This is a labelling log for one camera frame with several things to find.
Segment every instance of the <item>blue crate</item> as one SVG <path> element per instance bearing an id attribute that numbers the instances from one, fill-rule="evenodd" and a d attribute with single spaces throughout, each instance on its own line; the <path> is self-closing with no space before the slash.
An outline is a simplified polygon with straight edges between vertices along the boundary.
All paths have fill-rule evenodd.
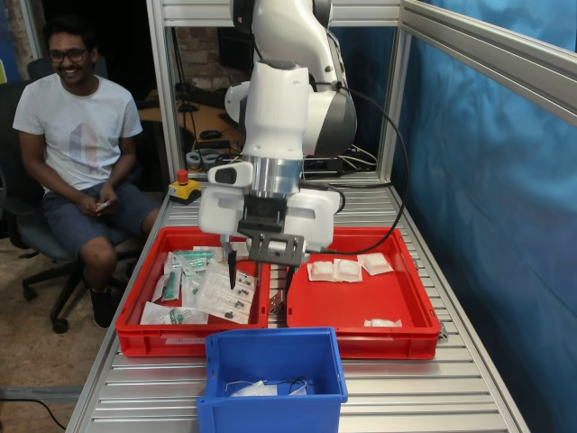
<path id="1" fill-rule="evenodd" d="M 206 339 L 205 397 L 197 400 L 201 433 L 336 433 L 348 392 L 331 327 L 228 331 Z M 307 378 L 307 395 L 288 396 Z M 279 385 L 279 395 L 230 397 L 247 386 Z M 292 391 L 301 385 L 295 384 Z"/>

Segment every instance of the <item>office chair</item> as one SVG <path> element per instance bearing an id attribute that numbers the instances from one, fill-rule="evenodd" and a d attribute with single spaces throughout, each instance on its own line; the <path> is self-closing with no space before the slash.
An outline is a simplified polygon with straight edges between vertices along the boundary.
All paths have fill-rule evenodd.
<path id="1" fill-rule="evenodd" d="M 33 253 L 23 254 L 22 258 L 31 258 L 40 253 L 55 262 L 65 262 L 23 281 L 23 295 L 30 301 L 38 296 L 31 287 L 33 284 L 69 276 L 50 312 L 54 332 L 63 334 L 69 330 L 69 323 L 66 319 L 59 318 L 59 314 L 82 280 L 84 263 L 62 248 L 52 234 L 42 212 L 42 186 L 28 176 L 22 163 L 18 132 L 13 129 L 12 124 L 16 107 L 27 84 L 0 85 L 0 208 L 5 214 L 10 242 L 18 248 L 34 250 Z M 130 238 L 124 231 L 109 229 L 108 240 L 112 245 L 118 245 Z M 139 254 L 140 252 L 118 253 L 118 261 L 135 258 Z M 112 279 L 110 284 L 119 290 L 126 286 L 116 279 Z"/>

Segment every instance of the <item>red crate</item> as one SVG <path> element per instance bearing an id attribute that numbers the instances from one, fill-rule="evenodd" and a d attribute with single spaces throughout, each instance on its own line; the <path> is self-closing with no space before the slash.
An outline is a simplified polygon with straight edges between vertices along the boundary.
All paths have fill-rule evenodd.
<path id="1" fill-rule="evenodd" d="M 376 244 L 385 227 L 334 230 L 330 248 L 355 251 Z M 431 359 L 441 324 L 426 295 L 399 230 L 370 251 L 383 253 L 394 272 L 362 282 L 309 281 L 307 267 L 295 273 L 287 302 L 289 327 L 334 327 L 342 358 Z M 314 254 L 313 262 L 356 260 L 356 256 Z M 402 320 L 402 327 L 365 327 L 365 319 Z"/>
<path id="2" fill-rule="evenodd" d="M 220 246 L 220 237 L 203 233 L 198 227 L 165 227 L 158 232 L 138 272 L 133 289 L 116 320 L 116 333 L 124 355 L 204 356 L 205 339 L 211 334 L 230 329 L 268 327 L 270 266 L 265 264 L 261 265 L 261 275 L 252 300 L 248 325 L 214 316 L 209 316 L 207 325 L 140 325 L 144 305 L 152 299 L 156 282 L 163 274 L 168 252 L 191 250 L 195 245 Z M 250 275 L 257 275 L 258 266 L 253 262 L 239 262 L 237 269 Z M 180 307 L 182 301 L 163 302 L 162 305 Z"/>

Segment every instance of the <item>white t-shirt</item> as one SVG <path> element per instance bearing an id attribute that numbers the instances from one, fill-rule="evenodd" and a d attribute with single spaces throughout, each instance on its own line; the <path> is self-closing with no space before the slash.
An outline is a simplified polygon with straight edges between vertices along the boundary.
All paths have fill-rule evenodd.
<path id="1" fill-rule="evenodd" d="M 29 84 L 14 129 L 44 135 L 46 163 L 70 186 L 82 190 L 106 182 L 120 158 L 118 140 L 142 131 L 128 90 L 105 78 L 89 97 L 76 97 L 58 74 Z"/>

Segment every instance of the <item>smiling man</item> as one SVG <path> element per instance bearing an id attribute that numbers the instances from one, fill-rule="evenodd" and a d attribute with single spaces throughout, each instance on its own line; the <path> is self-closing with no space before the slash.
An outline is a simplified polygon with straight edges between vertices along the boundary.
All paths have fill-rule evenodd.
<path id="1" fill-rule="evenodd" d="M 56 74 L 30 84 L 14 119 L 24 167 L 46 193 L 44 215 L 60 243 L 85 264 L 94 318 L 114 317 L 108 281 L 116 253 L 109 227 L 148 236 L 158 203 L 126 182 L 142 131 L 131 94 L 96 76 L 94 31 L 75 16 L 44 28 Z"/>

